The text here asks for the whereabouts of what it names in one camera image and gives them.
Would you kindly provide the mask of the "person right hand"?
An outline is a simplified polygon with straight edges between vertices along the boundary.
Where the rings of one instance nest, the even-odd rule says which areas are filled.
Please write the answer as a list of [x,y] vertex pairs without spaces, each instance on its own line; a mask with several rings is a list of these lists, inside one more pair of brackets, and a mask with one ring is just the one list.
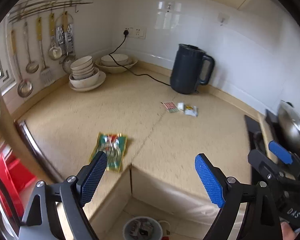
[[287,222],[281,222],[281,230],[283,240],[294,240],[296,238],[296,233]]

